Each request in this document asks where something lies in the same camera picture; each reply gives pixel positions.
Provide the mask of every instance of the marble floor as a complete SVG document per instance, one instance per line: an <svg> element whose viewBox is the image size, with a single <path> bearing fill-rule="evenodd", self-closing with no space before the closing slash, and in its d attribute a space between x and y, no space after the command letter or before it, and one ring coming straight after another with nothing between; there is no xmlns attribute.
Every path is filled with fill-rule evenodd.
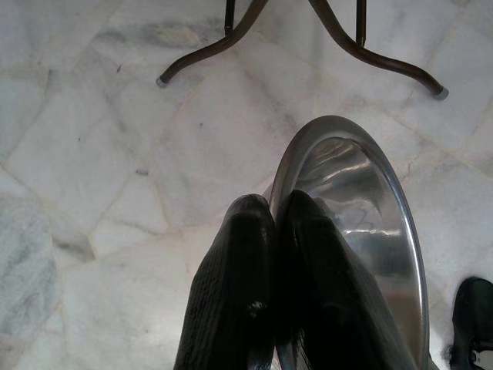
<svg viewBox="0 0 493 370"><path fill-rule="evenodd" d="M330 2L352 32L355 2ZM306 0L271 1L237 46L157 88L222 36L224 3L2 0L1 370L172 368L225 208L327 114L365 128L401 179L447 368L458 283L493 280L493 3L369 4L367 47L432 72L443 102L345 54Z"/></svg>

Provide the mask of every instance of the black shoe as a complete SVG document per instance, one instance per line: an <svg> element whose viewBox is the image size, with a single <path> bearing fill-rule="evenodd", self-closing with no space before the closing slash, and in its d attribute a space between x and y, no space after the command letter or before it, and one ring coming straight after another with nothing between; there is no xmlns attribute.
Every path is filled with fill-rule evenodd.
<svg viewBox="0 0 493 370"><path fill-rule="evenodd" d="M493 368L493 284L479 277L462 282L455 297L454 370Z"/></svg>

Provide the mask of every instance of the chair leg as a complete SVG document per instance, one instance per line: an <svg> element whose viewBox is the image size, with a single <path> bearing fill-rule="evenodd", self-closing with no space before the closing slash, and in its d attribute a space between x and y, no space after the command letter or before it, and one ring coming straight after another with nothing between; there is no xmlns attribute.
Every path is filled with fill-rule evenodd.
<svg viewBox="0 0 493 370"><path fill-rule="evenodd" d="M356 4L356 42L363 47L367 40L367 0L357 0Z"/></svg>
<svg viewBox="0 0 493 370"><path fill-rule="evenodd" d="M358 45L357 42L353 41L353 39L351 39L351 37L341 27L336 15L327 3L327 0L309 0L309 2L317 13L318 18L320 18L329 32L330 36L342 49L350 53L353 57L372 66L397 72L401 75L415 79L424 85L436 99L443 100L447 97L448 90L423 69L406 62L391 59L375 52L371 52L370 50L363 48L361 45Z"/></svg>
<svg viewBox="0 0 493 370"><path fill-rule="evenodd" d="M224 35L233 31L235 0L226 0L226 15L224 16Z"/></svg>
<svg viewBox="0 0 493 370"><path fill-rule="evenodd" d="M183 68L199 62L200 60L214 56L224 50L230 48L245 36L253 23L257 20L260 12L268 0L253 0L248 7L245 15L241 19L238 26L226 37L214 42L212 45L206 46L203 49L192 52L184 57L176 60L169 68L156 80L159 87L166 87L166 84L171 78Z"/></svg>

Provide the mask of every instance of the stainless steel bowl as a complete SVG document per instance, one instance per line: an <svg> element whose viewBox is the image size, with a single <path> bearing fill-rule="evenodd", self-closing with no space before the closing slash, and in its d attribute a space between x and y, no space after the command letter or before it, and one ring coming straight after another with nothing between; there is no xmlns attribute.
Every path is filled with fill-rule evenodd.
<svg viewBox="0 0 493 370"><path fill-rule="evenodd" d="M293 138L277 169L270 194L277 224L294 189L322 206L373 272L417 368L428 369L428 298L418 235L382 150L348 119L314 119Z"/></svg>

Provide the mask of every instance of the rubber foot cap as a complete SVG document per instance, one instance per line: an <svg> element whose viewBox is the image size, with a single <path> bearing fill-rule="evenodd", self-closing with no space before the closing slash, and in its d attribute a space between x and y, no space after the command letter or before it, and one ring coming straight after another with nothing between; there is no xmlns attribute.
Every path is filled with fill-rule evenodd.
<svg viewBox="0 0 493 370"><path fill-rule="evenodd" d="M448 96L448 90L443 88L437 95L434 96L436 100L445 100Z"/></svg>
<svg viewBox="0 0 493 370"><path fill-rule="evenodd" d="M163 82L161 80L161 77L159 77L157 80L156 80L156 85L161 88L161 89L164 89L165 87L168 86L168 84L166 82Z"/></svg>

